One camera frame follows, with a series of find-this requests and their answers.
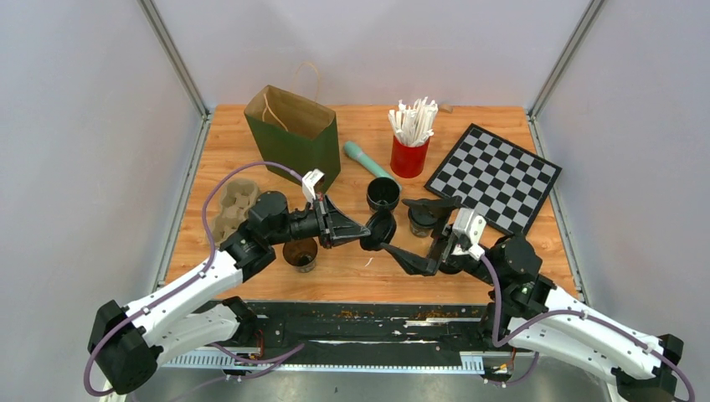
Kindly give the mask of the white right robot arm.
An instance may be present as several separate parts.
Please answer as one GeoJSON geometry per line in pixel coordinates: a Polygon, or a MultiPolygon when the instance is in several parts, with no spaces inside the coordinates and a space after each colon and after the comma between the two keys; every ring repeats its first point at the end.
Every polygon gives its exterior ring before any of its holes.
{"type": "Polygon", "coordinates": [[[512,347],[556,358],[615,386],[627,401],[675,401],[677,386],[696,393],[680,370],[683,341],[654,336],[595,311],[544,276],[541,258],[523,234],[508,234],[493,245],[480,239],[486,219],[458,198],[410,199],[411,215],[427,218],[431,246],[416,255],[391,245],[396,230],[387,209],[368,222],[364,249],[385,250],[411,276],[464,272],[491,287],[490,303],[476,329],[489,349],[512,347]]]}

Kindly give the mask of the stack of black cups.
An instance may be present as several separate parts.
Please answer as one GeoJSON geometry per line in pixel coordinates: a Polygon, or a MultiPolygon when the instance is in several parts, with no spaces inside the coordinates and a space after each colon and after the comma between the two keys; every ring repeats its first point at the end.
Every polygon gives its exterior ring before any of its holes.
{"type": "Polygon", "coordinates": [[[387,210],[393,212],[399,203],[400,186],[392,178],[375,178],[367,186],[366,200],[370,211],[374,214],[387,210]]]}

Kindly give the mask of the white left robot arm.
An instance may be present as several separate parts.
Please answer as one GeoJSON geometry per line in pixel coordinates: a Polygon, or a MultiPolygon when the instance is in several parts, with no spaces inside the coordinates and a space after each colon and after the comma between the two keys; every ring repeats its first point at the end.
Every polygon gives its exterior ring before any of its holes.
{"type": "Polygon", "coordinates": [[[347,217],[325,194],[305,209],[289,211],[280,192],[262,193],[247,219],[207,260],[148,296],[120,306],[111,300],[96,313],[85,365],[85,390],[98,366],[111,391],[129,394],[173,358],[202,346],[229,341],[250,344],[256,335],[256,315],[239,297],[225,299],[199,313],[199,307],[219,293],[244,284],[276,258],[275,245],[318,239],[330,249],[369,236],[369,229],[347,217]]]}

